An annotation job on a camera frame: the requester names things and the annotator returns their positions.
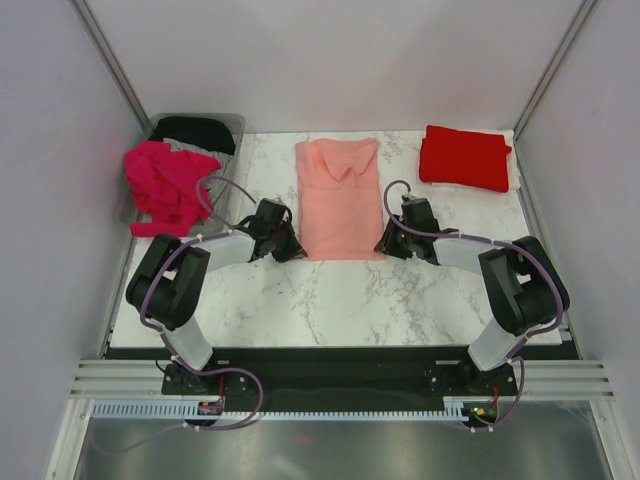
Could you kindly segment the salmon pink t shirt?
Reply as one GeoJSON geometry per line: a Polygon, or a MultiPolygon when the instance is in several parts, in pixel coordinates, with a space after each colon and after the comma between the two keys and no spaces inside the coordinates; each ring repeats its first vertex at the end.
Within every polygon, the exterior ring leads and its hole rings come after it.
{"type": "Polygon", "coordinates": [[[309,261],[379,261],[384,225],[379,142],[318,139],[295,147],[299,239],[309,261]]]}

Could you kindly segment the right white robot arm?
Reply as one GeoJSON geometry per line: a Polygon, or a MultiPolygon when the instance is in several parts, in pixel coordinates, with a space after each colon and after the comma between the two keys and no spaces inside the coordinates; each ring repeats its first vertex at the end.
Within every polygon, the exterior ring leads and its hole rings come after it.
{"type": "Polygon", "coordinates": [[[492,318],[468,346],[457,371],[465,391],[481,393],[493,383],[493,370],[508,363],[531,337],[555,326],[570,305],[568,291],[534,236],[492,241],[442,229],[430,202],[411,194],[402,197],[401,211],[390,216],[378,252],[403,260],[417,257],[483,280],[492,318]]]}

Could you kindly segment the grey plastic bin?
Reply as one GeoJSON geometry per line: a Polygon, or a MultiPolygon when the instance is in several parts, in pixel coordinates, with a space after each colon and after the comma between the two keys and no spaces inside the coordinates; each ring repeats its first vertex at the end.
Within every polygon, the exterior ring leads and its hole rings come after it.
{"type": "Polygon", "coordinates": [[[228,182],[236,178],[244,129],[245,120],[239,114],[172,112],[152,116],[144,130],[146,140],[167,139],[178,151],[198,149],[221,162],[215,173],[223,179],[203,184],[217,216],[196,221],[192,235],[218,233],[225,228],[222,220],[229,216],[233,190],[228,182]]]}

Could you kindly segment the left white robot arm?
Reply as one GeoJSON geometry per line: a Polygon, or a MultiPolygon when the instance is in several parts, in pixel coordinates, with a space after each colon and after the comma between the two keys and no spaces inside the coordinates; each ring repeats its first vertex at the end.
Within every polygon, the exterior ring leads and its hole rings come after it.
{"type": "Polygon", "coordinates": [[[271,256],[278,263],[303,259],[306,251],[283,203],[262,199],[254,214],[230,230],[182,240],[162,233],[151,241],[125,292],[141,323],[156,331],[172,359],[186,368],[185,382],[208,393],[219,382],[214,348],[195,317],[208,273],[271,256]]]}

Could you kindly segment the magenta t shirt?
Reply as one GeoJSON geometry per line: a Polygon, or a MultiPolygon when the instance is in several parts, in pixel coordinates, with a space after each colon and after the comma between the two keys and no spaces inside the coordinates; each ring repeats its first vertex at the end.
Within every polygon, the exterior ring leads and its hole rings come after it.
{"type": "Polygon", "coordinates": [[[134,237],[159,234],[186,237],[192,227],[208,217],[209,200],[201,202],[205,189],[200,179],[221,169],[211,155],[175,150],[167,142],[145,141],[124,156],[127,183],[139,212],[148,222],[130,225],[134,237]]]}

